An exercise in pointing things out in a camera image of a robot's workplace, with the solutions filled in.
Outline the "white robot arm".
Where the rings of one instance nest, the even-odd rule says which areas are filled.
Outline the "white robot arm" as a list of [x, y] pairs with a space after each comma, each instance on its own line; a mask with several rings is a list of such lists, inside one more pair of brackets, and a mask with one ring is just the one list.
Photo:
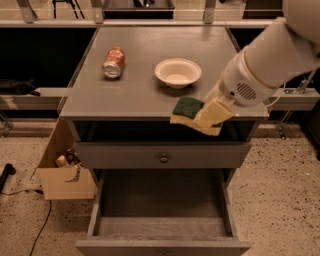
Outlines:
[[252, 107], [301, 74], [320, 67], [320, 0], [283, 0], [283, 15], [229, 61], [194, 122], [210, 128]]

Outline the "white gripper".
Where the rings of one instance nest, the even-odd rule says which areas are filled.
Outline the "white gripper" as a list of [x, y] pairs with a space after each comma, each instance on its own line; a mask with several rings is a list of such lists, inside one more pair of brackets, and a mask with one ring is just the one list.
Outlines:
[[[263, 62], [249, 48], [241, 50], [225, 67], [219, 89], [239, 106], [255, 106], [274, 94], [279, 77], [263, 69]], [[215, 97], [206, 102], [193, 119], [201, 128], [210, 128], [233, 116], [233, 102]]]

